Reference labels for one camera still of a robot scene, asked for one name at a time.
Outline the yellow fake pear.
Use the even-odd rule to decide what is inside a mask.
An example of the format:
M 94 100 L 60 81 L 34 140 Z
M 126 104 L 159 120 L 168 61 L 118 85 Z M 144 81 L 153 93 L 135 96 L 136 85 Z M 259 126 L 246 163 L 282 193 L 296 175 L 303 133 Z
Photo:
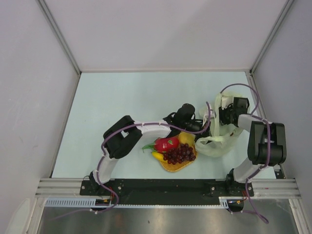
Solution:
M 188 144 L 192 146 L 195 143 L 195 135 L 186 132 L 181 132 L 178 135 L 178 140 L 180 144 Z

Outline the translucent pale green plastic bag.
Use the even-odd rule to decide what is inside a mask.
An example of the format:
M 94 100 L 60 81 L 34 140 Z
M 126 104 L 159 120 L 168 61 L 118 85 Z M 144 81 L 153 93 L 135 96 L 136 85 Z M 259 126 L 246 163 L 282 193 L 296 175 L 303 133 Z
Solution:
M 216 96 L 214 104 L 210 106 L 215 110 L 216 118 L 210 120 L 211 136 L 198 138 L 195 141 L 195 150 L 205 156 L 221 157 L 227 154 L 235 146 L 243 128 L 232 124 L 221 125 L 219 121 L 219 107 L 222 96 L 233 96 L 234 102 L 230 106 L 237 109 L 237 114 L 246 114 L 250 109 L 248 98 L 233 92 L 220 93 Z

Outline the dark red fake fruit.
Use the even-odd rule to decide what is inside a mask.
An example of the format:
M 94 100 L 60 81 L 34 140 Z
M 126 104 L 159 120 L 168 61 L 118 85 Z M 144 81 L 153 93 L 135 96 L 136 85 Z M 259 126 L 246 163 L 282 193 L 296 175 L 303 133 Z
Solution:
M 164 154 L 164 160 L 169 164 L 181 164 L 184 162 L 195 161 L 196 151 L 193 146 L 180 144 L 178 148 L 171 149 Z

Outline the red fake dragon fruit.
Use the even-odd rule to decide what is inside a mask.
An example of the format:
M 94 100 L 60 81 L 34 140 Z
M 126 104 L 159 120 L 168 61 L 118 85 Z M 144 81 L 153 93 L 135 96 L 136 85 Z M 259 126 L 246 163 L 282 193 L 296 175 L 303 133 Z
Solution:
M 179 147 L 179 140 L 177 137 L 158 138 L 153 143 L 142 147 L 142 150 L 152 150 L 159 153 L 165 153 L 171 149 Z

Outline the yellow fake banana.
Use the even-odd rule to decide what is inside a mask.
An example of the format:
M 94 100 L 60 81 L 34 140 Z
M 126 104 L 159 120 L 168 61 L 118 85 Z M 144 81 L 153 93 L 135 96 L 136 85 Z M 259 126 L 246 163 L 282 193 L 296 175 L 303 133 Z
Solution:
M 155 159 L 157 159 L 158 161 L 163 162 L 163 163 L 167 163 L 167 160 L 164 160 L 164 159 L 163 159 L 163 158 L 164 158 L 164 155 L 163 155 L 163 154 L 161 154 L 161 153 L 159 153 L 159 152 L 156 152 L 156 151 L 152 151 L 152 152 L 151 152 L 151 155 L 152 155 Z

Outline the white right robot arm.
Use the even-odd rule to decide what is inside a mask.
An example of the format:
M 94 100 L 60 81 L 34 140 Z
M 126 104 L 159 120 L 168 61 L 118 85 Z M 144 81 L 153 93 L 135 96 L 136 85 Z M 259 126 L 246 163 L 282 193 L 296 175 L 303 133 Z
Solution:
M 218 108 L 222 124 L 233 124 L 249 133 L 247 158 L 231 169 L 225 180 L 225 191 L 238 195 L 249 181 L 267 167 L 282 164 L 287 158 L 285 125 L 248 114 L 245 97 L 222 97 Z

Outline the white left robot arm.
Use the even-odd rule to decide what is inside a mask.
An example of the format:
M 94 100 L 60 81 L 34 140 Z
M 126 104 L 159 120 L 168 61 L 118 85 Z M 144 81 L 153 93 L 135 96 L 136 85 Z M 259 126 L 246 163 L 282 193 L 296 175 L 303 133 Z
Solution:
M 108 189 L 108 181 L 119 159 L 127 156 L 144 137 L 175 137 L 181 132 L 200 135 L 209 131 L 211 108 L 206 103 L 207 120 L 195 120 L 194 106 L 186 103 L 175 113 L 156 122 L 134 121 L 129 115 L 122 117 L 103 135 L 102 157 L 90 174 L 91 190 L 97 195 Z

